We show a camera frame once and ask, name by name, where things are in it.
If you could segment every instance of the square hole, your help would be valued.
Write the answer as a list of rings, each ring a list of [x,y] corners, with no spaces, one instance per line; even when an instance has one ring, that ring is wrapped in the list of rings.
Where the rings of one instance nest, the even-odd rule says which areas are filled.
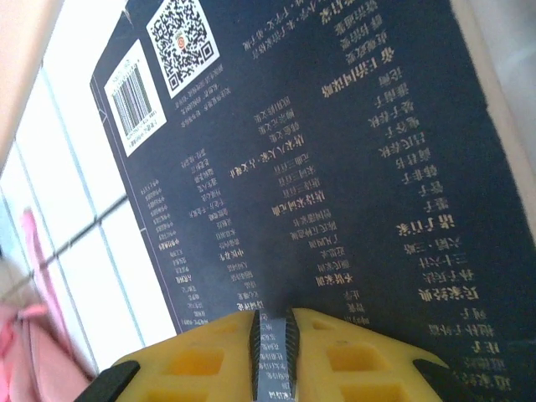
[[[216,375],[224,361],[220,348],[190,348],[182,352],[168,368],[173,375]]]
[[[377,371],[389,369],[379,352],[369,345],[337,345],[327,349],[333,371]]]
[[[209,396],[201,393],[151,391],[143,402],[205,402]]]
[[[325,330],[332,330],[332,329],[335,329],[335,327],[333,325],[330,325],[324,321],[318,321],[318,320],[315,320],[312,322],[312,328],[313,329],[317,329],[319,331],[325,331]]]
[[[341,387],[344,402],[410,402],[399,384],[349,385]]]

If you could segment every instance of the grout line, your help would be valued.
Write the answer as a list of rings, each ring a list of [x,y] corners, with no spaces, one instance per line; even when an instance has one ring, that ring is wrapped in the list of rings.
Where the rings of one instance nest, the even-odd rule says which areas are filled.
[[[28,182],[28,186],[30,188],[30,193],[32,194],[33,202],[35,203],[35,208],[37,209],[37,213],[41,216],[41,219],[43,221],[44,232],[47,235],[47,237],[49,238],[50,245],[52,247],[52,250],[54,251],[54,243],[53,243],[53,241],[51,239],[51,236],[50,236],[49,226],[47,225],[46,219],[44,218],[43,210],[41,209],[41,204],[39,203],[39,200],[37,198],[37,194],[35,193],[35,188],[34,188],[34,186],[32,184],[32,180],[30,179],[30,176],[28,174],[28,169],[26,168],[26,163],[24,162],[24,157],[23,157],[23,154],[20,152],[20,148],[18,147],[17,141],[13,141],[13,148],[12,149],[15,149],[16,152],[18,153],[18,157],[20,159],[21,166],[22,166],[23,172],[24,172],[24,177],[26,178],[26,181]],[[85,332],[84,323],[82,322],[82,320],[80,318],[80,314],[78,313],[78,310],[76,309],[75,299],[73,298],[73,295],[70,292],[69,284],[67,283],[67,280],[65,278],[65,273],[64,273],[64,270],[63,270],[63,266],[61,265],[59,260],[58,260],[58,267],[59,267],[59,273],[61,274],[62,280],[63,280],[64,285],[65,285],[65,289],[67,291],[67,295],[69,296],[71,306],[73,307],[73,310],[75,311],[76,320],[78,321],[78,325],[80,326],[80,329],[82,330],[82,336],[84,337],[85,346],[87,347],[88,351],[90,352],[91,363],[93,365],[94,370],[96,372],[98,372],[99,371],[99,366],[97,365],[97,361],[95,359],[95,354],[93,353],[93,349],[91,348],[90,341],[89,341],[89,339],[87,337],[87,333]],[[29,278],[32,279],[33,277],[34,277],[34,274],[32,272],[32,274],[31,274],[31,276]]]
[[[119,288],[121,290],[121,294],[123,296],[123,299],[125,300],[128,312],[131,315],[131,319],[132,319],[132,322],[134,323],[134,327],[136,329],[137,336],[139,337],[142,346],[145,347],[145,340],[143,339],[142,330],[140,329],[140,324],[138,323],[138,321],[136,319],[136,315],[134,314],[134,309],[132,308],[131,301],[130,301],[128,295],[126,294],[125,284],[123,283],[121,275],[119,275],[119,271],[117,270],[115,260],[112,258],[112,254],[111,254],[110,246],[108,244],[108,240],[107,240],[106,236],[104,235],[104,232],[102,231],[101,225],[100,225],[100,223],[98,221],[97,210],[96,210],[96,207],[95,207],[95,203],[93,202],[93,198],[91,197],[91,192],[90,192],[90,189],[89,189],[89,187],[87,185],[87,182],[85,180],[85,176],[84,176],[84,173],[82,171],[82,167],[80,166],[78,158],[76,157],[75,148],[73,147],[73,143],[70,140],[69,131],[67,130],[67,126],[65,125],[63,116],[61,114],[61,110],[59,109],[58,102],[57,102],[57,100],[56,100],[56,98],[54,96],[54,90],[52,89],[52,85],[50,84],[49,77],[47,76],[45,68],[41,69],[41,75],[43,76],[44,84],[47,87],[47,91],[49,92],[49,97],[50,97],[50,99],[52,101],[52,104],[54,106],[56,116],[58,117],[58,120],[60,122],[62,132],[64,134],[64,139],[67,142],[67,146],[69,148],[71,158],[72,158],[73,163],[75,165],[76,172],[78,173],[80,182],[82,183],[82,187],[84,189],[85,196],[86,196],[87,201],[88,201],[88,203],[90,205],[91,212],[93,213],[93,216],[94,216],[93,224],[88,225],[85,228],[85,230],[82,231],[82,233],[80,234],[80,237],[82,237],[83,235],[87,234],[92,229],[92,227],[94,227],[96,225],[99,226],[100,237],[102,238],[102,241],[103,241],[104,246],[106,248],[106,252],[108,254],[108,257],[110,258],[111,267],[112,267],[112,269],[114,271],[114,275],[116,276],[116,280],[117,280],[117,283],[118,283]]]
[[[3,190],[2,190],[2,201],[3,201],[4,208],[6,209],[6,211],[8,211],[9,221],[11,222],[11,226],[13,228],[13,232],[15,233],[15,237],[17,237],[18,247],[23,252],[23,258],[24,258],[24,261],[26,262],[26,266],[25,266],[26,275],[28,275],[32,271],[32,267],[28,261],[28,258],[26,258],[26,252],[27,252],[26,246],[23,245],[23,242],[20,240],[20,235],[18,234],[17,226],[15,225],[15,219],[13,218],[13,214],[11,213],[11,209],[9,208],[9,203],[6,200],[6,196],[3,193]]]

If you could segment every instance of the book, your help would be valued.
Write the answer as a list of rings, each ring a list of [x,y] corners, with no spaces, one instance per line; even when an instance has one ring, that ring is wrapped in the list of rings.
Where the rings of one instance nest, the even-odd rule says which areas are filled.
[[[131,0],[90,85],[177,332],[261,311],[260,400],[288,307],[533,399],[536,186],[467,2]]]

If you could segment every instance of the white surface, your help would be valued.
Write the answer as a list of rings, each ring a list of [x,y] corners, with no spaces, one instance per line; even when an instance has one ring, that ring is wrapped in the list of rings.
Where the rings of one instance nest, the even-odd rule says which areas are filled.
[[[9,153],[61,3],[0,0],[0,167]]]
[[[98,229],[59,258],[99,370],[142,348]]]
[[[0,187],[2,188],[3,195],[9,207],[9,213],[14,222],[15,229],[18,233],[18,237],[23,245],[24,253],[26,254],[26,247],[24,247],[24,232],[22,226],[19,224],[20,219],[23,216],[23,212],[26,208],[31,208],[35,215],[35,222],[37,225],[37,231],[39,238],[41,239],[41,246],[46,256],[51,256],[52,246],[47,235],[47,231],[44,226],[43,217],[39,214],[39,209],[35,203],[32,195],[32,190],[26,179],[26,175],[23,170],[23,164],[21,163],[18,155],[17,147],[13,147],[8,156],[8,161],[4,167],[2,177],[0,178]]]
[[[168,308],[131,205],[123,204],[103,222],[102,228],[145,344],[152,345],[175,336]]]
[[[21,158],[41,205],[54,247],[93,219],[64,131],[40,75],[17,131]]]

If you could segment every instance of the pink object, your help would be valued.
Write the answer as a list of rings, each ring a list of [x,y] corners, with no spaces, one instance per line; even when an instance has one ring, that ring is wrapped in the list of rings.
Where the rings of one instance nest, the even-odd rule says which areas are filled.
[[[71,402],[89,385],[72,344],[46,267],[32,211],[23,229],[34,279],[46,305],[23,310],[0,305],[0,402]],[[59,342],[38,325],[49,313]]]
[[[88,379],[32,318],[45,306],[22,311],[0,305],[0,402],[71,402]]]
[[[45,258],[41,243],[39,242],[34,213],[30,209],[26,209],[23,213],[22,226],[26,234],[26,247],[28,248],[28,253],[32,260],[31,264],[34,269],[33,279],[38,288],[39,295],[49,308],[50,318],[54,325],[55,335],[58,338],[59,344],[74,359],[73,345],[69,338],[64,316],[61,313],[58,297],[50,279],[49,270],[45,265]]]

